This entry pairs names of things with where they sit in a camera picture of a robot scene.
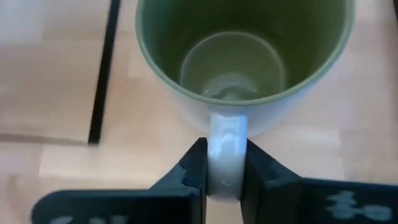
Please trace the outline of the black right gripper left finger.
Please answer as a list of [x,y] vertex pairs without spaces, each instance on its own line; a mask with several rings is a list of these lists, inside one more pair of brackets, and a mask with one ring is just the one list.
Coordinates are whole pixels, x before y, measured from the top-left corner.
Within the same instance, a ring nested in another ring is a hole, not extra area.
[[204,223],[207,140],[199,138],[148,189],[78,189],[47,194],[33,206],[36,224]]

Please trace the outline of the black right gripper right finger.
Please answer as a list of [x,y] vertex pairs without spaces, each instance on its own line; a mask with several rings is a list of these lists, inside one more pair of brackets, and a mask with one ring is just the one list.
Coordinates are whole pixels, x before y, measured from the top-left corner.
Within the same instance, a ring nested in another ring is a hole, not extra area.
[[301,177],[247,142],[244,224],[397,224],[397,186]]

